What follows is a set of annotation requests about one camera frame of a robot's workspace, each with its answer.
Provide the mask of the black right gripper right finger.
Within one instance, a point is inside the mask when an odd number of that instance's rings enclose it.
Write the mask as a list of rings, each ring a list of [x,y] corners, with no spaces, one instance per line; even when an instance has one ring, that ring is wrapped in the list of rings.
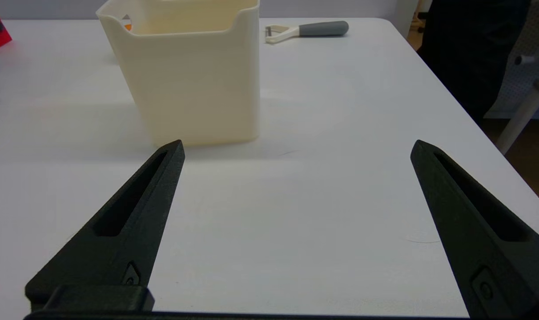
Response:
[[[440,148],[410,153],[471,318],[539,320],[539,235]]]

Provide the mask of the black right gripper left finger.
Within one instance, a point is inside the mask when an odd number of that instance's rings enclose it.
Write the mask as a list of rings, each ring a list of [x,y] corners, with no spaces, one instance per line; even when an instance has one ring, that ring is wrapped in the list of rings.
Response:
[[[63,285],[147,286],[185,160],[159,148],[26,284],[33,312]]]

